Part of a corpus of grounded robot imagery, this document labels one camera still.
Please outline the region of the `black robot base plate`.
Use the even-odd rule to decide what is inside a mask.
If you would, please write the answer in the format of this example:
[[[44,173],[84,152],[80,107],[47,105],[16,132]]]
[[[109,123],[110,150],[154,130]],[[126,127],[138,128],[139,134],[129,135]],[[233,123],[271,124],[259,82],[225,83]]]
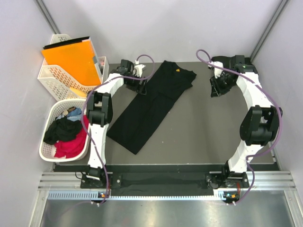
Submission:
[[[246,189],[246,174],[223,165],[108,165],[112,196],[200,196],[214,189]]]

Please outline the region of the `black t shirt flower print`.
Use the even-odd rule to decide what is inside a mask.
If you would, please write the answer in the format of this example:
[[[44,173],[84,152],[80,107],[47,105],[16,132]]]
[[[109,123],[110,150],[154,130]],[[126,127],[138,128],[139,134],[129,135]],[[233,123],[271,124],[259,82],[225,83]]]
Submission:
[[[146,95],[136,95],[107,131],[107,136],[137,154],[157,130],[183,92],[196,78],[193,71],[164,61],[146,84]]]

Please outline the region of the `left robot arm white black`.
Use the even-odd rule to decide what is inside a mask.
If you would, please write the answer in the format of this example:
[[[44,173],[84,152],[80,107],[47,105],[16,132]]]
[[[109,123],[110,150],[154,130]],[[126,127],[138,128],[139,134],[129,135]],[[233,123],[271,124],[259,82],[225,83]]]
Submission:
[[[113,118],[112,97],[123,85],[139,94],[146,93],[147,79],[143,78],[145,68],[146,65],[140,64],[138,60],[135,63],[121,60],[120,65],[110,72],[105,82],[87,98],[86,117],[90,127],[91,152],[88,169],[82,176],[81,188],[109,188],[105,147],[107,130]]]

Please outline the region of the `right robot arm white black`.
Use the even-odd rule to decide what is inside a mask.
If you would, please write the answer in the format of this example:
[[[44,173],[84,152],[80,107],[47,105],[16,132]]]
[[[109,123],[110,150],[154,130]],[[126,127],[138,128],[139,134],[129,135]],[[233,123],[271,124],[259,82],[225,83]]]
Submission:
[[[213,189],[234,187],[244,182],[248,165],[254,156],[277,135],[282,109],[276,108],[260,90],[258,71],[243,55],[211,58],[214,75],[210,78],[211,97],[219,97],[237,86],[247,105],[247,114],[240,125],[240,144],[225,163],[219,176],[212,175],[208,185]]]

